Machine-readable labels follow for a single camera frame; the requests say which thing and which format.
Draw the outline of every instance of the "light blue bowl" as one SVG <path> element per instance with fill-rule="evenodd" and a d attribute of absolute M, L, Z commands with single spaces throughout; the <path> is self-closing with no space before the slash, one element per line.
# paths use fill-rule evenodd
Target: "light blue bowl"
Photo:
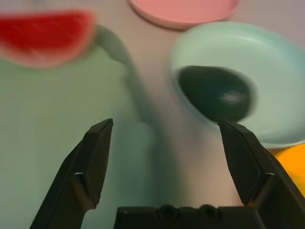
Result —
<path fill-rule="evenodd" d="M 269 149 L 305 142 L 305 54 L 284 37 L 262 28 L 215 22 L 183 34 L 170 53 L 175 89 L 188 109 L 210 125 L 185 98 L 177 84 L 187 65 L 219 66 L 236 70 L 255 86 L 252 113 L 240 122 Z"/>

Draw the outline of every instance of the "avocado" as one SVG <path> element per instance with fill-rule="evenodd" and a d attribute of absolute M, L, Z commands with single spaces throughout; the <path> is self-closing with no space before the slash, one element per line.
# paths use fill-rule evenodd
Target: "avocado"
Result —
<path fill-rule="evenodd" d="M 238 122 L 253 105 L 249 80 L 227 68 L 187 66 L 180 71 L 178 84 L 190 103 L 214 122 Z"/>

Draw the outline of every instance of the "toy watermelon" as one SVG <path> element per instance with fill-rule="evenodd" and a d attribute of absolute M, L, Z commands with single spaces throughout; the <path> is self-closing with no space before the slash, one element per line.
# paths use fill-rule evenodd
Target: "toy watermelon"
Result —
<path fill-rule="evenodd" d="M 0 16 L 1 57 L 29 67 L 52 67 L 70 61 L 90 44 L 91 10 Z"/>

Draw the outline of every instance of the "orange object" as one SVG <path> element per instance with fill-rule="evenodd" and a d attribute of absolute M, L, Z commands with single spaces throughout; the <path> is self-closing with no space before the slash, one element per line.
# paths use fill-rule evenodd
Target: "orange object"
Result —
<path fill-rule="evenodd" d="M 305 196 L 305 144 L 286 149 L 275 157 Z"/>

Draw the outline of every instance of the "white table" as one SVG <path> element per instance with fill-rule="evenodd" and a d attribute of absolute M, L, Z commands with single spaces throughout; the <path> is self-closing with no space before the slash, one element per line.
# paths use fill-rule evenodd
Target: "white table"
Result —
<path fill-rule="evenodd" d="M 167 131 L 189 193 L 182 205 L 236 205 L 220 133 L 193 118 L 170 89 L 167 58 L 181 32 L 144 21 L 127 0 L 93 1 L 100 23 L 117 33 L 131 52 Z M 304 9 L 304 0 L 242 0 L 231 21 L 265 27 L 305 46 Z"/>

